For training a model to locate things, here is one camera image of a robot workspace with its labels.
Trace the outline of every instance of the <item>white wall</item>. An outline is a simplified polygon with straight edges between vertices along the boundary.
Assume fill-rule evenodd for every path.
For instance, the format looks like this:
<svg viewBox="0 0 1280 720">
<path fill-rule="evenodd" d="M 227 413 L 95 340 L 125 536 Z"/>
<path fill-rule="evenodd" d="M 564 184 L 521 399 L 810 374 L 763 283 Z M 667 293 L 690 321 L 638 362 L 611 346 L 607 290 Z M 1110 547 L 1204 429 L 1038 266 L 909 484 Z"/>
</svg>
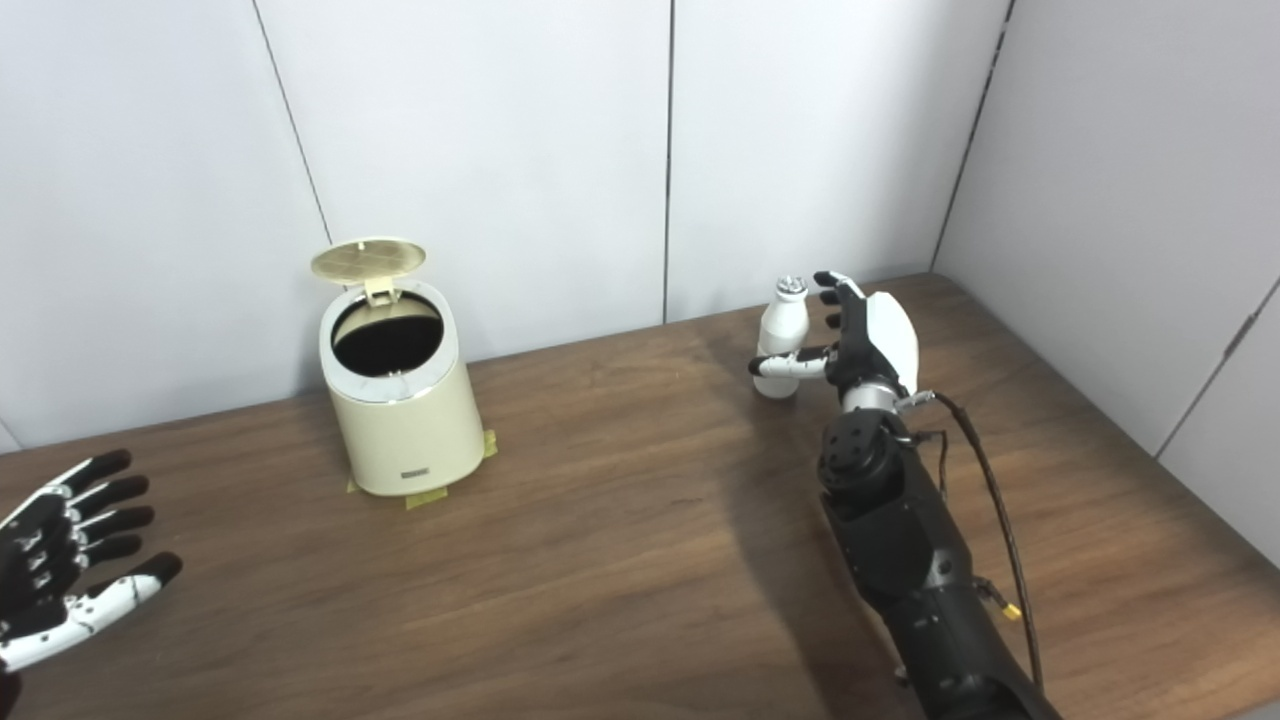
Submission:
<svg viewBox="0 0 1280 720">
<path fill-rule="evenodd" d="M 937 269 L 1144 448 L 1280 275 L 1280 4 L 1019 3 Z"/>
<path fill-rule="evenodd" d="M 1160 461 L 1280 565 L 1275 460 L 1280 405 L 1270 392 L 1277 368 L 1280 302 L 1272 295 Z"/>
<path fill-rule="evenodd" d="M 678 0 L 668 318 L 928 269 L 1007 0 Z"/>
<path fill-rule="evenodd" d="M 0 4 L 0 409 L 23 446 L 314 382 L 325 242 L 252 4 Z"/>
<path fill-rule="evenodd" d="M 668 0 L 261 0 L 335 241 L 428 249 L 468 359 L 662 322 Z"/>
</svg>

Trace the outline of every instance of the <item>black cable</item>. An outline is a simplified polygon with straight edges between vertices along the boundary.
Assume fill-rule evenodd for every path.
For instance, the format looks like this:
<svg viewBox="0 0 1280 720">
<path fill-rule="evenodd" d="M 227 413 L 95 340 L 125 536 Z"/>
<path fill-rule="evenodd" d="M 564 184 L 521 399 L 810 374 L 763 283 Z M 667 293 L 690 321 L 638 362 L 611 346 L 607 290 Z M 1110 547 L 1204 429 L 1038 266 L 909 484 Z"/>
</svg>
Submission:
<svg viewBox="0 0 1280 720">
<path fill-rule="evenodd" d="M 920 445 L 924 441 L 933 439 L 936 437 L 942 438 L 942 451 L 938 454 L 938 495 L 942 496 L 942 502 L 947 501 L 947 432 L 946 430 L 922 430 L 911 436 L 914 445 Z"/>
<path fill-rule="evenodd" d="M 1014 539 L 1014 528 L 1009 521 L 1009 511 L 1005 509 L 1005 498 L 1000 493 L 1000 484 L 996 482 L 996 473 L 991 469 L 991 462 L 987 460 L 987 452 L 982 448 L 982 441 L 978 438 L 978 430 L 973 427 L 973 420 L 969 419 L 969 414 L 964 411 L 964 407 L 956 405 L 950 397 L 942 395 L 941 392 L 933 393 L 934 397 L 942 405 L 951 410 L 951 416 L 955 418 L 956 424 L 960 425 L 960 432 L 964 433 L 965 439 L 973 447 L 973 454 L 978 457 L 978 465 L 982 466 L 982 475 L 987 480 L 987 492 L 991 495 L 991 502 L 996 506 L 996 518 L 1000 520 L 1000 532 L 1005 536 L 1005 547 L 1009 550 L 1009 564 L 1014 570 L 1014 587 L 1018 592 L 1018 602 L 1021 605 L 1023 611 L 1023 628 L 1027 632 L 1027 653 L 1030 656 L 1032 662 L 1032 679 L 1036 682 L 1036 687 L 1044 689 L 1044 673 L 1041 669 L 1039 660 L 1039 641 L 1036 638 L 1036 620 L 1032 616 L 1032 600 L 1027 593 L 1027 578 L 1023 575 L 1023 561 L 1018 556 L 1018 542 Z"/>
</svg>

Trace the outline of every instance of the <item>silver rim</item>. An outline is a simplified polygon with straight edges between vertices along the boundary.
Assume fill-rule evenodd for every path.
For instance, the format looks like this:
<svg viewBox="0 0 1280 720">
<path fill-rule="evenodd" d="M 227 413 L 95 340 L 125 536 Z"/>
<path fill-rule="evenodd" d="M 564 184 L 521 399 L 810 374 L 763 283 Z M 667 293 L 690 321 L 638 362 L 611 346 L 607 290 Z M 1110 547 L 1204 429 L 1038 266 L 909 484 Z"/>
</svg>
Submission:
<svg viewBox="0 0 1280 720">
<path fill-rule="evenodd" d="M 449 374 L 453 364 L 458 361 L 458 333 L 453 327 L 453 311 L 449 310 L 444 296 L 434 287 L 413 279 L 397 279 L 396 287 L 426 300 L 439 310 L 440 322 L 444 324 L 440 347 L 426 363 L 407 373 L 381 378 L 367 378 L 352 373 L 338 361 L 330 341 L 338 318 L 347 307 L 365 300 L 362 287 L 348 290 L 329 304 L 329 309 L 325 310 L 324 318 L 320 320 L 320 369 L 324 370 L 325 382 L 334 392 L 358 402 L 403 402 L 430 392 L 433 387 L 440 384 L 444 375 Z"/>
</svg>

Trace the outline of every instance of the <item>trash can opening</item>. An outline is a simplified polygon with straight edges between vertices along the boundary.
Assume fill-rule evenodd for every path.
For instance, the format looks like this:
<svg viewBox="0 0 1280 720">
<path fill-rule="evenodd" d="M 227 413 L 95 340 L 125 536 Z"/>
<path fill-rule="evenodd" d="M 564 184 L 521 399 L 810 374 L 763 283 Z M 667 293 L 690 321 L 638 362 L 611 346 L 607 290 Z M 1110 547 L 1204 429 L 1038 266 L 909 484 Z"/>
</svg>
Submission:
<svg viewBox="0 0 1280 720">
<path fill-rule="evenodd" d="M 443 338 L 439 310 L 403 292 L 389 305 L 361 300 L 347 307 L 334 323 L 333 354 L 352 373 L 380 378 L 421 368 Z"/>
</svg>

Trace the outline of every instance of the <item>wall seam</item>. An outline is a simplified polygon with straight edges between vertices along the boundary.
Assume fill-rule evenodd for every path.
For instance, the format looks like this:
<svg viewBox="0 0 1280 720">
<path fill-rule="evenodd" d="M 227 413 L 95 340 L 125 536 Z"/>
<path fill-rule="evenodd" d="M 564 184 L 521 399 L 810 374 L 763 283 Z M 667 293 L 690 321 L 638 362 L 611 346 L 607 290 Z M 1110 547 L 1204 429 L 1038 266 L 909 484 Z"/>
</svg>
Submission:
<svg viewBox="0 0 1280 720">
<path fill-rule="evenodd" d="M 1258 304 L 1257 309 L 1245 316 L 1244 324 L 1240 327 L 1240 332 L 1238 332 L 1231 338 L 1230 343 L 1228 343 L 1226 348 L 1222 351 L 1222 356 L 1217 361 L 1217 365 L 1213 366 L 1213 372 L 1208 374 L 1208 379 L 1204 380 L 1204 384 L 1201 386 L 1199 392 L 1197 392 L 1196 397 L 1192 398 L 1192 404 L 1187 406 L 1187 410 L 1183 413 L 1183 416 L 1178 419 L 1178 424 L 1175 424 L 1174 429 L 1169 432 L 1169 437 L 1165 438 L 1165 442 L 1160 443 L 1160 448 L 1156 450 L 1156 454 L 1153 456 L 1156 460 L 1160 460 L 1160 457 L 1165 454 L 1165 451 L 1169 450 L 1170 443 L 1174 442 L 1174 438 L 1178 436 L 1178 432 L 1183 429 L 1183 425 L 1187 424 L 1188 418 L 1190 418 L 1192 413 L 1196 411 L 1196 406 L 1199 405 L 1201 400 L 1208 392 L 1208 388 L 1213 386 L 1213 380 L 1217 379 L 1217 375 L 1222 372 L 1222 368 L 1225 368 L 1226 364 L 1231 360 L 1231 356 L 1235 355 L 1235 351 L 1243 343 L 1244 337 L 1248 336 L 1248 333 L 1256 325 L 1256 320 L 1260 316 L 1262 316 L 1262 311 L 1267 307 L 1267 304 L 1271 302 L 1271 299 L 1275 297 L 1276 290 L 1280 290 L 1280 277 L 1277 277 L 1275 282 L 1271 283 L 1271 290 L 1267 291 L 1266 296 L 1262 299 L 1262 302 Z"/>
<path fill-rule="evenodd" d="M 667 28 L 667 187 L 662 217 L 662 324 L 667 324 L 667 297 L 671 288 L 671 108 L 676 86 L 676 0 L 671 0 Z"/>
<path fill-rule="evenodd" d="M 324 214 L 324 205 L 320 204 L 320 192 L 316 191 L 316 181 L 311 174 L 311 163 L 307 161 L 307 152 L 302 147 L 302 135 L 298 133 L 298 123 L 293 119 L 293 106 L 289 105 L 289 96 L 284 92 L 284 79 L 280 77 L 280 67 L 275 61 L 275 50 L 271 49 L 271 38 L 266 33 L 266 23 L 262 20 L 262 12 L 253 3 L 253 15 L 257 17 L 257 27 L 262 32 L 262 42 L 266 45 L 266 56 L 271 60 L 271 73 L 275 74 L 275 86 L 280 90 L 280 100 L 284 101 L 284 114 L 289 118 L 289 129 L 293 132 L 293 141 L 298 146 L 298 156 L 302 158 L 302 169 L 307 174 L 307 186 L 311 188 L 311 199 L 315 200 L 316 213 L 320 214 L 320 224 L 324 227 L 324 237 L 333 245 L 333 233 L 329 232 L 329 219 Z"/>
<path fill-rule="evenodd" d="M 4 421 L 4 418 L 0 418 L 0 433 L 8 436 L 9 439 L 12 439 L 15 446 L 18 446 L 18 450 L 27 448 L 27 446 L 18 439 L 18 436 L 13 434 L 13 430 L 9 429 L 9 424 Z"/>
<path fill-rule="evenodd" d="M 938 264 L 938 252 L 942 251 L 942 238 L 947 233 L 947 224 L 951 222 L 951 210 L 956 205 L 956 195 L 960 192 L 960 179 L 964 178 L 965 167 L 969 164 L 969 151 L 973 150 L 973 140 L 978 135 L 978 122 L 982 119 L 982 110 L 987 106 L 987 92 L 991 91 L 991 79 L 996 77 L 996 63 L 1000 61 L 1000 50 L 1005 46 L 1005 33 L 1009 32 L 1009 20 L 1014 17 L 1014 4 L 1018 0 L 1009 0 L 1009 9 L 1005 10 L 1005 22 L 1000 27 L 1000 37 L 996 38 L 996 51 L 991 55 L 991 68 L 987 69 L 987 82 L 982 86 L 982 97 L 978 99 L 978 110 L 973 114 L 973 124 L 969 127 L 969 141 L 964 146 L 964 155 L 960 156 L 960 168 L 956 170 L 956 181 L 951 186 L 951 197 L 947 200 L 947 211 L 942 214 L 942 227 L 938 228 L 938 240 L 933 243 L 933 258 L 929 260 L 929 272 Z"/>
</svg>

